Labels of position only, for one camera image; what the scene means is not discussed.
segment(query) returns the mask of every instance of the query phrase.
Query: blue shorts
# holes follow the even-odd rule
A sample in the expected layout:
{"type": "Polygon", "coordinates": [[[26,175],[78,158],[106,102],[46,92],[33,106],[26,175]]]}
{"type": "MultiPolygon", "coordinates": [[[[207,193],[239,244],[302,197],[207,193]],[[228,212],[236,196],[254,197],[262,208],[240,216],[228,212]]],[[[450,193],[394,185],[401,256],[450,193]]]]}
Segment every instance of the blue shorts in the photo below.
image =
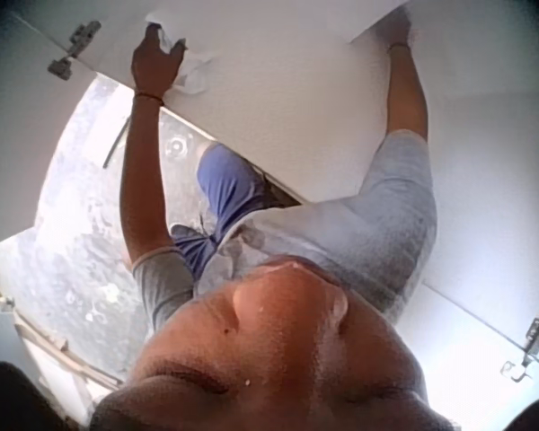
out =
{"type": "Polygon", "coordinates": [[[252,166],[225,145],[215,143],[202,156],[198,183],[208,197],[209,207],[217,217],[216,230],[209,236],[180,224],[172,228],[172,237],[198,280],[216,252],[225,234],[252,211],[279,207],[266,181],[252,166]]]}

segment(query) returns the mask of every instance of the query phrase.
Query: concrete floor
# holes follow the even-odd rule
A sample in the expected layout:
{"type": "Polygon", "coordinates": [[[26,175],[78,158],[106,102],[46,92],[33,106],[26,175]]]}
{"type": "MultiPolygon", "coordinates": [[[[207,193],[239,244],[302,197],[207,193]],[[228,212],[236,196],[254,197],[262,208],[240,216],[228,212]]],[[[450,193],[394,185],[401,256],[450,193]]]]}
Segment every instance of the concrete floor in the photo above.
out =
{"type": "MultiPolygon", "coordinates": [[[[0,290],[38,325],[68,339],[86,362],[123,379],[147,334],[119,222],[126,134],[106,169],[84,156],[93,123],[117,88],[100,77],[78,104],[50,165],[35,227],[0,242],[0,290]]],[[[216,220],[195,178],[195,150],[206,141],[161,114],[168,223],[203,222],[212,232],[216,220]]]]}

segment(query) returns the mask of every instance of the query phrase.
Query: door hinge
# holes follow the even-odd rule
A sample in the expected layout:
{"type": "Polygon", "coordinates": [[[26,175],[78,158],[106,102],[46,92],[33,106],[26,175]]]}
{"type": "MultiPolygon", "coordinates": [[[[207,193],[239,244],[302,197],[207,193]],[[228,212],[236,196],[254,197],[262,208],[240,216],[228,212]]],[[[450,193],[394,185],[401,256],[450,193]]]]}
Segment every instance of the door hinge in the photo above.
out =
{"type": "Polygon", "coordinates": [[[531,380],[527,374],[527,367],[536,360],[539,354],[539,319],[534,319],[526,334],[527,345],[525,355],[521,365],[516,365],[507,361],[501,368],[501,373],[510,378],[515,383],[521,383],[524,380],[531,380]]]}
{"type": "Polygon", "coordinates": [[[80,24],[70,36],[72,46],[67,51],[67,55],[59,60],[52,61],[48,66],[48,71],[64,81],[70,79],[70,76],[72,76],[72,58],[78,58],[80,53],[90,45],[94,35],[101,27],[102,25],[98,21],[91,21],[87,25],[80,24]]]}

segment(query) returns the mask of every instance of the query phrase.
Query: bracelet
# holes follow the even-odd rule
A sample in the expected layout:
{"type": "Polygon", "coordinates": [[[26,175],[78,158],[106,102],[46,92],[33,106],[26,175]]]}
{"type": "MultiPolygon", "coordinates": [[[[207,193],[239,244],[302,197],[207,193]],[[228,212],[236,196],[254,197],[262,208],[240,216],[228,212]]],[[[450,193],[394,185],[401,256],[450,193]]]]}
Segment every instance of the bracelet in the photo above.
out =
{"type": "Polygon", "coordinates": [[[389,53],[393,48],[397,47],[407,48],[409,51],[411,51],[411,47],[407,43],[397,42],[390,45],[390,47],[387,49],[387,52],[389,53]]]}
{"type": "Polygon", "coordinates": [[[153,96],[152,94],[148,94],[146,92],[137,92],[136,95],[134,96],[134,99],[136,97],[147,97],[148,99],[154,99],[155,101],[160,102],[160,106],[163,106],[163,100],[161,97],[153,96]]]}

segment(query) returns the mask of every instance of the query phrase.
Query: hand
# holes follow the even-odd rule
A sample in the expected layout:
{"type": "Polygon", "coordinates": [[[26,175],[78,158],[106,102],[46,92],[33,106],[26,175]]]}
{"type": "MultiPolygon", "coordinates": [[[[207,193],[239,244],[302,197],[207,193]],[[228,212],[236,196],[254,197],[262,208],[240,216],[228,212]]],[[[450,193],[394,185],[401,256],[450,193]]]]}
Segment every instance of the hand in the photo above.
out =
{"type": "Polygon", "coordinates": [[[396,43],[408,45],[411,22],[403,7],[398,7],[375,25],[377,36],[388,47],[396,43]]]}
{"type": "Polygon", "coordinates": [[[160,49],[159,29],[160,24],[148,24],[146,36],[132,57],[132,75],[137,92],[162,99],[178,75],[186,47],[184,40],[178,40],[170,54],[165,54],[160,49]]]}

